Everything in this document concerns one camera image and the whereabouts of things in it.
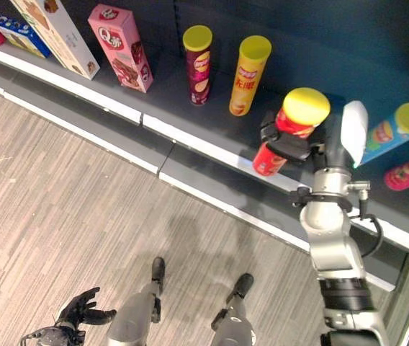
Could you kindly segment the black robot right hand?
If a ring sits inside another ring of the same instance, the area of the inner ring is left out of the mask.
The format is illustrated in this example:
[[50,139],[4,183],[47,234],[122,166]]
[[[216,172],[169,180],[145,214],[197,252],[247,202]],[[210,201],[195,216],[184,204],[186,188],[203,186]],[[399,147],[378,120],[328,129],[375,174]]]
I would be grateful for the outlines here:
[[261,123],[261,145],[253,159],[253,168],[259,174],[271,176],[288,161],[302,163],[308,158],[316,170],[333,167],[350,171],[360,164],[368,128],[368,113],[362,102],[335,103],[331,114],[308,138],[290,133],[291,125],[281,128],[289,122],[278,119],[270,112]]

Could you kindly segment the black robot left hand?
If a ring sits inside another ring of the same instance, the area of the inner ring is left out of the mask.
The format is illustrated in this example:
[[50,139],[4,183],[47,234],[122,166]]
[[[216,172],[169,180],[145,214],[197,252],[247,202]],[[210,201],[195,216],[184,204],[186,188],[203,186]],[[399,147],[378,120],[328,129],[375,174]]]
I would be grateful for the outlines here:
[[114,309],[103,311],[94,308],[96,301],[92,299],[99,291],[100,287],[94,287],[73,297],[59,313],[55,324],[78,329],[80,324],[104,325],[110,323],[117,311]]

